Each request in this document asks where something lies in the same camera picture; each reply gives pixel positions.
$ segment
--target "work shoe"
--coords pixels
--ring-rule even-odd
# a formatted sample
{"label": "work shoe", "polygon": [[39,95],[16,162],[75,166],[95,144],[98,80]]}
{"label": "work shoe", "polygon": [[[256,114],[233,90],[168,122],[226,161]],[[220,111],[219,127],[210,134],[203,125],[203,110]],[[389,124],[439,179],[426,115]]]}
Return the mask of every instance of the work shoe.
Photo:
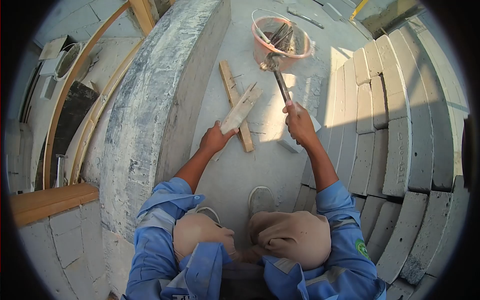
{"label": "work shoe", "polygon": [[274,212],[275,202],[273,200],[272,191],[266,186],[257,186],[252,190],[248,197],[249,218],[258,212]]}
{"label": "work shoe", "polygon": [[220,224],[220,218],[218,217],[216,212],[208,206],[199,207],[199,208],[197,208],[197,210],[195,212],[197,214],[204,214],[207,217],[209,217],[210,219],[212,219],[215,223]]}

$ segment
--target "beige pants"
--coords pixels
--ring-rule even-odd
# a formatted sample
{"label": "beige pants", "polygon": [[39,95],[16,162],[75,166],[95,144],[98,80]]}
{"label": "beige pants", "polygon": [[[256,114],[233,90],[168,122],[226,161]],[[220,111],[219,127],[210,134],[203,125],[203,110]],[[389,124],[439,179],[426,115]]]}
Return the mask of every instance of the beige pants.
{"label": "beige pants", "polygon": [[300,263],[303,270],[323,264],[330,254],[330,227],[326,217],[307,211],[259,212],[248,224],[252,247],[236,251],[234,232],[204,214],[185,215],[173,229],[173,250],[179,262],[199,242],[221,242],[234,261],[255,263],[263,255],[285,257]]}

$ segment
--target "shirt sleeve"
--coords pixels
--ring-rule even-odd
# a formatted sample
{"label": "shirt sleeve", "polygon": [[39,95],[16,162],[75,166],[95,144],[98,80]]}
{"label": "shirt sleeve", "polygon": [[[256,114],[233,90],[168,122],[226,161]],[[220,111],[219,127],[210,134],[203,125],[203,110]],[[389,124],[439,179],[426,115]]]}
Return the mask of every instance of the shirt sleeve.
{"label": "shirt sleeve", "polygon": [[316,195],[317,213],[330,224],[332,251],[325,263],[346,268],[360,276],[377,279],[375,264],[370,260],[360,229],[360,212],[355,199],[341,181],[337,181]]}
{"label": "shirt sleeve", "polygon": [[153,189],[138,213],[145,215],[133,237],[135,255],[125,299],[160,299],[162,287],[179,273],[172,242],[176,220],[204,199],[193,195],[188,183],[178,177]]}

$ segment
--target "yellow pole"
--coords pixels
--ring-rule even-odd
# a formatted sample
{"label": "yellow pole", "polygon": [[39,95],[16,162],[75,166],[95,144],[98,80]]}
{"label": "yellow pole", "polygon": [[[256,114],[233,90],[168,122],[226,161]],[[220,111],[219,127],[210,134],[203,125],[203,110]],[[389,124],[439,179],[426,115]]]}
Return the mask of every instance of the yellow pole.
{"label": "yellow pole", "polygon": [[355,16],[357,15],[357,13],[359,13],[359,11],[363,8],[363,6],[365,4],[367,4],[368,0],[361,0],[360,4],[355,8],[355,10],[353,11],[352,15],[350,16],[350,20],[353,20],[353,18],[355,18]]}

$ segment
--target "patch logo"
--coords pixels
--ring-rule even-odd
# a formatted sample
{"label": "patch logo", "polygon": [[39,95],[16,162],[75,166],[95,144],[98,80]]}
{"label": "patch logo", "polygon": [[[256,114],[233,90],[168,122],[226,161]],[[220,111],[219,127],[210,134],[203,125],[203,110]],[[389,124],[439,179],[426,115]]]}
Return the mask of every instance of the patch logo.
{"label": "patch logo", "polygon": [[364,243],[362,240],[357,239],[357,240],[355,241],[355,248],[357,248],[357,251],[358,251],[361,255],[365,256],[365,257],[368,258],[368,259],[370,259],[370,257],[368,256],[368,253],[367,253],[367,247],[365,247],[365,243]]}

